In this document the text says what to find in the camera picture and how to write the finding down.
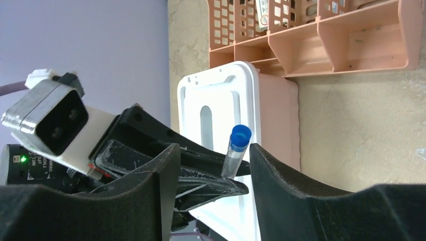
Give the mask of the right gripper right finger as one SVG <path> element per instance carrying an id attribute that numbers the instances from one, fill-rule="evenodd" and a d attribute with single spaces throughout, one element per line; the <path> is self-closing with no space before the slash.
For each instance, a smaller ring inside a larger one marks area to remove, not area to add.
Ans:
<path id="1" fill-rule="evenodd" d="M 250 169 L 262 240 L 425 240 L 425 185 L 348 192 L 282 163 L 259 144 Z"/>

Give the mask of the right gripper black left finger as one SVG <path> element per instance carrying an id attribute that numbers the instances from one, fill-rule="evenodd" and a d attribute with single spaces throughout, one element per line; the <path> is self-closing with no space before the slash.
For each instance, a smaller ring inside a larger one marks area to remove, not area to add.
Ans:
<path id="1" fill-rule="evenodd" d="M 91 193 L 1 187 L 1 240 L 169 240 L 180 146 Z"/>

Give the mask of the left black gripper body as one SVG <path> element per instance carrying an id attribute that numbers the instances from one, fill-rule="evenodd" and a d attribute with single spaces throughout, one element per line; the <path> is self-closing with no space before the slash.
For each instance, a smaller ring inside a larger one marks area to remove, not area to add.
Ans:
<path id="1" fill-rule="evenodd" d="M 142 152 L 150 137 L 119 131 L 144 115 L 137 106 L 118 116 L 77 104 L 11 107 L 2 124 L 18 144 L 2 152 L 1 189 L 43 185 L 71 194 L 88 190 L 88 179 L 123 177 L 152 159 Z"/>

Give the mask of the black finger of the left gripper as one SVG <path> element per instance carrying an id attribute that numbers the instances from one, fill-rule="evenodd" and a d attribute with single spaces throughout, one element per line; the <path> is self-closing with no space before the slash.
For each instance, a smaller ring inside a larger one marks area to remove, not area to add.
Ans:
<path id="1" fill-rule="evenodd" d="M 123 143 L 150 157 L 162 152 L 170 144 L 179 144 L 182 150 L 181 165 L 219 176 L 225 155 L 211 151 L 173 131 L 139 106 L 125 109 L 118 124 Z"/>

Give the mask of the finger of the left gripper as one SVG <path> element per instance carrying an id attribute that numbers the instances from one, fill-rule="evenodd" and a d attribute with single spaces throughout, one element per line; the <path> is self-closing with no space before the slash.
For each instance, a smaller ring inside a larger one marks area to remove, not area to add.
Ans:
<path id="1" fill-rule="evenodd" d="M 118 179 L 148 164 L 154 157 L 138 152 L 118 140 L 108 140 L 95 153 L 94 163 L 114 179 Z M 248 193 L 248 186 L 242 182 L 180 164 L 174 210 L 188 212 L 221 198 Z"/>

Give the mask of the white plastic bin lid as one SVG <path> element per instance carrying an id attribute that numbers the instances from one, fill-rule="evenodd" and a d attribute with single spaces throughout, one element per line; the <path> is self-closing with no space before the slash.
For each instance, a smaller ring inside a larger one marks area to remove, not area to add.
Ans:
<path id="1" fill-rule="evenodd" d="M 235 61 L 183 77 L 177 86 L 179 132 L 218 153 L 228 150 L 235 125 L 260 140 L 259 76 L 246 61 Z M 225 197 L 191 211 L 227 240 L 260 240 L 253 193 Z"/>

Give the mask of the clear dropper with blue band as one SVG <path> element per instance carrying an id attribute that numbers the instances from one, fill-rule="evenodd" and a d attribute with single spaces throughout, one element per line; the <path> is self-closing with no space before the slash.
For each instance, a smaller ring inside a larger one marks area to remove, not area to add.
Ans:
<path id="1" fill-rule="evenodd" d="M 221 172 L 223 178 L 234 179 L 236 177 L 250 143 L 251 136 L 252 132 L 249 127 L 245 125 L 236 125 L 233 127 Z"/>

